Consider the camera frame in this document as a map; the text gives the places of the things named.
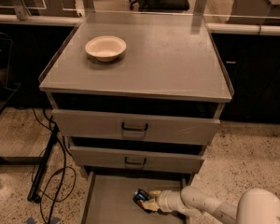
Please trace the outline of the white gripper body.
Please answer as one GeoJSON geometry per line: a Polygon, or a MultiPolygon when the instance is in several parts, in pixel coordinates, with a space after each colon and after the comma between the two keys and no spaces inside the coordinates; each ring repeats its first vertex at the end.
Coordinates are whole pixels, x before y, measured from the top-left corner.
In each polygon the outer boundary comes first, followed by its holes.
{"type": "Polygon", "coordinates": [[[180,192],[179,191],[171,191],[164,190],[157,197],[157,204],[165,213],[171,213],[178,210],[178,206],[180,203],[180,192]]]}

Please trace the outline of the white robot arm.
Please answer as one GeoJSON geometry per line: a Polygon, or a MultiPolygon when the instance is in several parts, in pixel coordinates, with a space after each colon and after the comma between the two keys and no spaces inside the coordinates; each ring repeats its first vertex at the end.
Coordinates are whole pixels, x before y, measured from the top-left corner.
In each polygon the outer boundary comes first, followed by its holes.
{"type": "Polygon", "coordinates": [[[200,217],[208,213],[222,224],[280,224],[280,199],[265,189],[250,189],[233,205],[186,186],[180,191],[155,190],[147,201],[139,201],[145,210],[200,217]]]}

